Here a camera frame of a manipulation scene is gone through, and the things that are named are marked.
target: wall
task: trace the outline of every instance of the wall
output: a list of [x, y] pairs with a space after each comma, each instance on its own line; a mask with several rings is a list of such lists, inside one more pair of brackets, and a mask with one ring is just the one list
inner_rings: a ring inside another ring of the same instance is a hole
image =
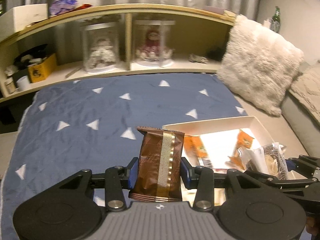
[[314, 64], [320, 59], [320, 0], [260, 0], [257, 21], [263, 23], [280, 7], [280, 34]]

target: display case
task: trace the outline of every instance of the display case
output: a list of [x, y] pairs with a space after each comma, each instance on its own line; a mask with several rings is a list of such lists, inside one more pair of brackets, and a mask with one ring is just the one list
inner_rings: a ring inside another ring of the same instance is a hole
[[118, 22], [91, 24], [83, 27], [83, 64], [88, 73], [103, 73], [119, 62]]
[[170, 27], [175, 21], [135, 20], [133, 29], [134, 62], [146, 67], [168, 67], [174, 49], [167, 46]]

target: white triangle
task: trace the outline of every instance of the white triangle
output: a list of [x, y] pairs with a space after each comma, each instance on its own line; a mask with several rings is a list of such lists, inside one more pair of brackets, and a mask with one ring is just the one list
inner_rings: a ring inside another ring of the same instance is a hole
[[23, 164], [20, 169], [16, 171], [20, 179], [24, 180], [24, 173], [26, 172], [26, 164]]
[[103, 88], [96, 88], [92, 89], [93, 92], [96, 92], [97, 94], [100, 94]]
[[130, 94], [129, 94], [129, 93], [125, 93], [124, 95], [119, 96], [119, 97], [120, 97], [120, 98], [122, 98], [122, 99], [131, 100], [131, 98], [130, 98]]
[[43, 111], [44, 109], [45, 109], [45, 105], [47, 104], [47, 102], [45, 102], [45, 103], [43, 103], [43, 104], [41, 104], [41, 105], [39, 105], [38, 107], [39, 107], [39, 109], [40, 109], [40, 111]]
[[105, 204], [105, 201], [99, 197], [93, 197], [93, 201], [98, 205], [98, 206], [101, 206], [101, 207], [105, 207], [106, 204]]
[[60, 121], [59, 124], [58, 124], [57, 131], [60, 131], [60, 130], [62, 130], [63, 128], [68, 127], [68, 126], [70, 126], [70, 124], [68, 124], [68, 123], [66, 123], [66, 122], [63, 122], [63, 121]]
[[244, 109], [243, 109], [243, 108], [236, 106], [236, 109], [238, 110], [238, 112], [239, 112], [240, 114], [243, 114], [243, 112], [244, 112]]
[[129, 138], [131, 140], [135, 140], [136, 139], [136, 137], [134, 136], [134, 133], [131, 130], [131, 127], [128, 127], [128, 129], [125, 130], [125, 132], [121, 135], [121, 137]]
[[204, 94], [204, 95], [206, 95], [207, 97], [209, 96], [208, 95], [208, 92], [207, 92], [207, 90], [206, 89], [202, 89], [201, 91], [199, 91], [201, 94]]
[[99, 119], [94, 120], [93, 122], [86, 124], [86, 126], [91, 127], [93, 130], [99, 130], [99, 128], [98, 128]]
[[186, 115], [192, 116], [194, 119], [198, 119], [198, 114], [196, 109], [192, 109], [191, 111], [187, 112]]
[[170, 85], [167, 81], [161, 80], [158, 87], [170, 87]]

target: green glass bottle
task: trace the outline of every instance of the green glass bottle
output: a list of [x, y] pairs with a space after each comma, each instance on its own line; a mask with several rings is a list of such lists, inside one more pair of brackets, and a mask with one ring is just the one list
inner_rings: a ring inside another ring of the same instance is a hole
[[271, 30], [273, 30], [275, 33], [279, 33], [280, 30], [280, 8], [278, 6], [276, 6], [276, 13], [275, 15], [272, 17], [272, 24], [271, 24]]

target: metal screw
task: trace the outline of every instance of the metal screw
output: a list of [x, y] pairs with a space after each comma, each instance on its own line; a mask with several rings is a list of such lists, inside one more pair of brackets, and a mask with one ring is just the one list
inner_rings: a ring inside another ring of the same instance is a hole
[[200, 200], [196, 203], [196, 206], [201, 209], [208, 209], [212, 206], [212, 204], [207, 200]]
[[123, 202], [120, 200], [111, 200], [108, 202], [108, 206], [114, 209], [122, 208], [123, 205], [124, 205]]

